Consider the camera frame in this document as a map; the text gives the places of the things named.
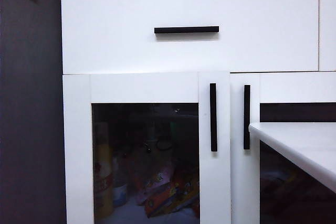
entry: glass panel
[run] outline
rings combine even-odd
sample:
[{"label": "glass panel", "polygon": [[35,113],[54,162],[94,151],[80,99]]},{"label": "glass panel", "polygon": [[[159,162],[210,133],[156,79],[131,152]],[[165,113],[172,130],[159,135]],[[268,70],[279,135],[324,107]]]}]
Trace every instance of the glass panel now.
[{"label": "glass panel", "polygon": [[93,104],[96,224],[200,221],[197,103]]},{"label": "glass panel", "polygon": [[[261,104],[260,121],[336,122],[336,103]],[[333,191],[260,142],[260,224],[335,224],[335,209]]]}]

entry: snack package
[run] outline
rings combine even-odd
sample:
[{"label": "snack package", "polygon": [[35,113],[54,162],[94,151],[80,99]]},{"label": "snack package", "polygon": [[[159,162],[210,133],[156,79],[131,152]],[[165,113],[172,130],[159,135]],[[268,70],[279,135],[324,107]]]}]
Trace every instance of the snack package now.
[{"label": "snack package", "polygon": [[145,203],[148,218],[163,214],[162,209],[171,205],[176,196],[176,188],[172,182],[161,188],[163,190],[157,191]]},{"label": "snack package", "polygon": [[160,171],[153,174],[136,196],[136,202],[138,205],[143,204],[148,197],[160,190],[162,185],[169,183],[173,172],[173,165],[168,163],[166,166],[162,167]]},{"label": "snack package", "polygon": [[156,192],[145,203],[148,217],[177,212],[191,205],[200,197],[200,181],[197,173],[176,172],[172,182],[163,191]]},{"label": "snack package", "polygon": [[176,197],[172,204],[163,210],[165,214],[177,212],[200,197],[198,174],[177,173],[174,175],[173,183],[177,192]]}]

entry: white countertop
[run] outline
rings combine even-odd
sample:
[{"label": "white countertop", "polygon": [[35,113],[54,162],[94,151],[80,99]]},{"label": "white countertop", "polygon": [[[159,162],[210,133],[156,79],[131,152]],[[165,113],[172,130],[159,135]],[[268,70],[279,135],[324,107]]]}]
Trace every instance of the white countertop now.
[{"label": "white countertop", "polygon": [[249,131],[336,193],[336,123],[252,123]]}]

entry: drawer handle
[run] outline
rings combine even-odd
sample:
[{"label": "drawer handle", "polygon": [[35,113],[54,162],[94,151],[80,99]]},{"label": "drawer handle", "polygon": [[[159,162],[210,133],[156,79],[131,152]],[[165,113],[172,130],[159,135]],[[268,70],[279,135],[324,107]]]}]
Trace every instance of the drawer handle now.
[{"label": "drawer handle", "polygon": [[244,150],[250,149],[250,133],[248,126],[250,125],[250,93],[251,86],[244,86]]},{"label": "drawer handle", "polygon": [[219,26],[155,27],[155,34],[218,33]]},{"label": "drawer handle", "polygon": [[210,83],[210,132],[211,151],[217,152],[217,104],[215,83]]}]

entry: white cabinet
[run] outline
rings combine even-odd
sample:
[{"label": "white cabinet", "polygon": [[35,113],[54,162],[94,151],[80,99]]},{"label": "white cabinet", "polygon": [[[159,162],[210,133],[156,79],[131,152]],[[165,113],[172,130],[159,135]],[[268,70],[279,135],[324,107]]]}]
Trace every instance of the white cabinet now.
[{"label": "white cabinet", "polygon": [[62,0],[62,37],[64,74],[316,71],[318,0]]},{"label": "white cabinet", "polygon": [[231,74],[232,223],[259,223],[259,140],[244,150],[244,86],[250,85],[250,122],[259,122],[260,74]]},{"label": "white cabinet", "polygon": [[[244,86],[250,85],[251,123],[260,121],[263,103],[336,102],[336,73],[315,72],[336,69],[334,0],[61,1],[68,223],[94,222],[96,124],[104,122],[113,153],[126,158],[134,150],[161,151],[159,137],[169,136],[163,149],[175,150],[175,164],[189,160],[198,172],[201,207],[151,218],[157,212],[144,209],[154,201],[139,202],[137,180],[129,178],[129,201],[96,224],[259,224],[261,145],[252,137],[244,149]],[[154,33],[204,26],[219,32]],[[197,210],[200,218],[190,218]]]},{"label": "white cabinet", "polygon": [[320,0],[320,71],[336,71],[336,0]]}]

